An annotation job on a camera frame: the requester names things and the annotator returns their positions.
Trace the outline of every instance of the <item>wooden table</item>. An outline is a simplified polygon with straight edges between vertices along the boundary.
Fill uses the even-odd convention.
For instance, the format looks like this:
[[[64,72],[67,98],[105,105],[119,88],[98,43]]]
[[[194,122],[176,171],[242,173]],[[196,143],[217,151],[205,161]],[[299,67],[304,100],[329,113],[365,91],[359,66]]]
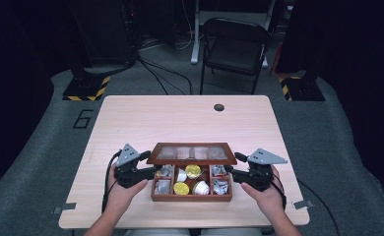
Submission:
[[[224,111],[216,111],[215,104]],[[295,225],[309,221],[288,152],[272,105],[263,95],[113,95],[104,99],[94,129],[63,210],[62,228],[89,228],[100,216],[104,178],[111,157],[125,144],[138,152],[157,143],[228,143],[233,152],[251,154],[263,148],[285,158],[280,171],[288,204],[286,213]],[[146,160],[139,168],[149,167]],[[238,161],[235,169],[247,170]],[[119,220],[118,228],[212,228],[270,225],[265,215],[237,183],[231,202],[153,202],[152,181],[140,192]]]

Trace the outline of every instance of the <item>black curtain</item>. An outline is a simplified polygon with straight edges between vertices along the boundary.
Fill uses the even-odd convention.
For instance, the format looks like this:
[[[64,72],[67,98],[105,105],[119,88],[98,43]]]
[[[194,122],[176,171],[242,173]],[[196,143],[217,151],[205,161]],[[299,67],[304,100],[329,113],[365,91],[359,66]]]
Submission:
[[[68,70],[54,40],[52,13],[82,61],[86,52],[65,0],[0,0],[0,178],[19,155],[53,95],[50,78]]]
[[[310,70],[335,17],[343,21],[318,76],[335,89],[364,166],[384,186],[384,2],[341,3],[296,1],[277,71]]]

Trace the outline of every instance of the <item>black hole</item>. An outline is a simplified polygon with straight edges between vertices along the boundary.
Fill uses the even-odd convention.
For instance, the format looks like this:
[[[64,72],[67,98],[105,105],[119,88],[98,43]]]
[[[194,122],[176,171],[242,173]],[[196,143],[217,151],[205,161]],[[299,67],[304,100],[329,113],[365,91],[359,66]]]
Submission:
[[[224,107],[222,104],[216,104],[216,105],[214,106],[214,109],[215,109],[216,111],[224,111],[225,107]]]

